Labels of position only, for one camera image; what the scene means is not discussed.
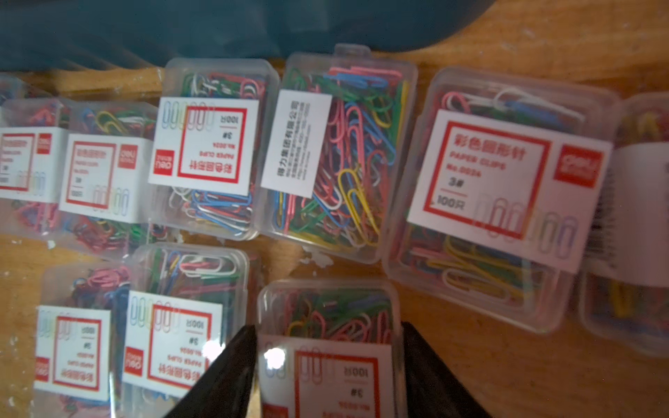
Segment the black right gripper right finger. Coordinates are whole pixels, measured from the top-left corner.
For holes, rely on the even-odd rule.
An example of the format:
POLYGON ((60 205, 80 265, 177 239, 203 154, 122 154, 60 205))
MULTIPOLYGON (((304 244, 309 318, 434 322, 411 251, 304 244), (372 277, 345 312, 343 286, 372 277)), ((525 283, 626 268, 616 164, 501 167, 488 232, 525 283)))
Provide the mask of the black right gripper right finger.
POLYGON ((491 417, 412 324, 402 330, 410 417, 491 417))

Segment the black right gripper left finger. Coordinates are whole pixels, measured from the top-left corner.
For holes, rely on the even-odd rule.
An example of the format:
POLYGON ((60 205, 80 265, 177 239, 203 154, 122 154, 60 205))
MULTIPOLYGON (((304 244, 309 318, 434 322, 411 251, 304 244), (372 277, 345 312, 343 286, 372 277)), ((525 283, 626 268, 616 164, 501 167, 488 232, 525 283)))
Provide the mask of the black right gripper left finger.
POLYGON ((247 415, 257 361, 255 326, 243 327, 169 417, 238 417, 247 415))

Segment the eleventh clear paper clip box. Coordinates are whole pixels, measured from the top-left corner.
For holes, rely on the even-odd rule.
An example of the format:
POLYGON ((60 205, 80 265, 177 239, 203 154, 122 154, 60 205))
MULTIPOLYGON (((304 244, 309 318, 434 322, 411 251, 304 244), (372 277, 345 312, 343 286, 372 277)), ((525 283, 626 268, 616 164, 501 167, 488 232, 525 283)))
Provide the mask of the eleventh clear paper clip box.
POLYGON ((138 249, 131 268, 122 411, 163 417, 252 323, 252 258, 234 248, 158 243, 138 249))

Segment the thirteenth clear paper clip box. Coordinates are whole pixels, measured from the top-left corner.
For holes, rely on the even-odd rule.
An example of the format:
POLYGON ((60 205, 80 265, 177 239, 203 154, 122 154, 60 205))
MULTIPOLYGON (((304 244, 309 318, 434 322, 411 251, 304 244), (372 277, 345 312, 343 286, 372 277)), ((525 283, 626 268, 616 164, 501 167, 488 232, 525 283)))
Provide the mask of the thirteenth clear paper clip box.
POLYGON ((407 416, 399 298, 386 280, 279 280, 257 308, 261 416, 407 416))

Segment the twelfth clear paper clip box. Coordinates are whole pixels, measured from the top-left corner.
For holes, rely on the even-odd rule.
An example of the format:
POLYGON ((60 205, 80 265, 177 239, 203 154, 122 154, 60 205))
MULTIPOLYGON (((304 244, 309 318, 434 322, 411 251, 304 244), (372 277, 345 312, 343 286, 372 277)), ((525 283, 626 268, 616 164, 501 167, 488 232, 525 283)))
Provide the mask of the twelfth clear paper clip box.
POLYGON ((35 347, 33 417, 120 417, 120 350, 130 270, 118 262, 45 270, 35 347))

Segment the blue plastic storage tray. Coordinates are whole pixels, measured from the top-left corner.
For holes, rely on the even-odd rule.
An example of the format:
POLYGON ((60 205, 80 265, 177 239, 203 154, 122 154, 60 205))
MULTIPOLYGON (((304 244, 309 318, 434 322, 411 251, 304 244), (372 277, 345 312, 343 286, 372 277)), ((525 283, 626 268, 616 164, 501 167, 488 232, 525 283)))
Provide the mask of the blue plastic storage tray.
POLYGON ((287 57, 338 44, 380 52, 433 45, 487 1, 4 1, 5 71, 162 66, 174 57, 287 57))

